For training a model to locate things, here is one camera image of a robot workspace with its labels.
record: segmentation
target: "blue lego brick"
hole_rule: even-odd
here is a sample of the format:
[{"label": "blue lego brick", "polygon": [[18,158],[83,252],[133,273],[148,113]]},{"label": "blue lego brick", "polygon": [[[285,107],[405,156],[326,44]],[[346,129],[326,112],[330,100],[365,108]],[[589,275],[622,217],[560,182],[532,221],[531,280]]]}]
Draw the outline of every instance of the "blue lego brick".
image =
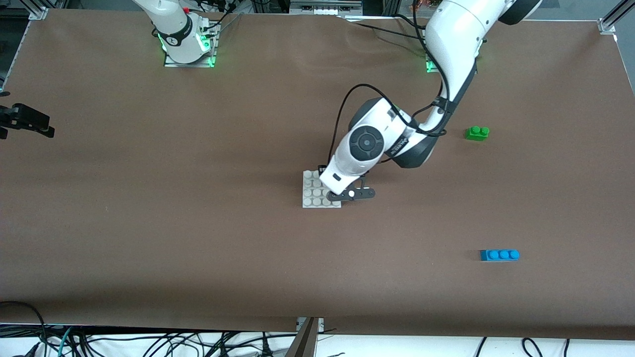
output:
[{"label": "blue lego brick", "polygon": [[515,262],[520,253],[515,249],[481,250],[481,262]]}]

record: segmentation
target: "brown table surface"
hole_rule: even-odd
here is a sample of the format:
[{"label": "brown table surface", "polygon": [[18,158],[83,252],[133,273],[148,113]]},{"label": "brown table surface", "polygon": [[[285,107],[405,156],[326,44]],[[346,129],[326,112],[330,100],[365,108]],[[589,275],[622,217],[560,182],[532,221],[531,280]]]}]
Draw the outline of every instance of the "brown table surface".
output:
[{"label": "brown table surface", "polygon": [[[429,162],[379,165],[377,197],[339,210],[302,208],[302,171],[326,163],[351,86],[432,100],[416,41],[244,16],[214,69],[166,69],[151,29],[117,11],[31,25],[2,104],[56,135],[0,142],[2,299],[51,323],[635,339],[635,100],[595,23],[494,26]],[[521,259],[479,261],[496,248]]]}]

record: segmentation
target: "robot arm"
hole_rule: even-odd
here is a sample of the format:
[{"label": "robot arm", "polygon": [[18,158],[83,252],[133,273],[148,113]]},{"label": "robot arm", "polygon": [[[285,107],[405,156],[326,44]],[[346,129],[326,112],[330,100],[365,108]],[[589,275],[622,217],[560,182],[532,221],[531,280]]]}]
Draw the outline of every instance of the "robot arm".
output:
[{"label": "robot arm", "polygon": [[375,166],[382,154],[402,168],[421,166],[474,77],[475,58],[485,34],[497,20],[518,23],[541,2],[444,0],[425,28],[429,53],[444,73],[436,107],[418,124],[384,98],[367,101],[353,116],[348,134],[320,175],[322,183],[339,195]]},{"label": "robot arm", "polygon": [[210,51],[202,41],[209,20],[185,13],[178,0],[133,0],[152,20],[164,51],[176,62],[188,64]]}]

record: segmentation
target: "circular joint cap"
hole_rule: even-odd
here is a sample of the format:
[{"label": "circular joint cap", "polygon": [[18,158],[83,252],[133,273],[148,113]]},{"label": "circular joint cap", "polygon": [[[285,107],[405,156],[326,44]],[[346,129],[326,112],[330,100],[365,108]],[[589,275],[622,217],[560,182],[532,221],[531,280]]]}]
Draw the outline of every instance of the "circular joint cap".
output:
[{"label": "circular joint cap", "polygon": [[354,158],[368,161],[382,155],[384,137],[370,125],[360,126],[351,133],[349,147]]}]

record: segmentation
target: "white lego baseplate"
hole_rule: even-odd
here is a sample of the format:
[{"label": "white lego baseplate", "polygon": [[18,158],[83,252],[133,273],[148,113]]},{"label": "white lego baseplate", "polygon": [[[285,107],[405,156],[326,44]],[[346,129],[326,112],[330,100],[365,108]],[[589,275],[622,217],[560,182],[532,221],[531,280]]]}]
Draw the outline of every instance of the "white lego baseplate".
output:
[{"label": "white lego baseplate", "polygon": [[307,170],[302,173],[303,208],[341,208],[342,202],[331,202],[326,198],[329,191],[319,180],[319,172]]}]

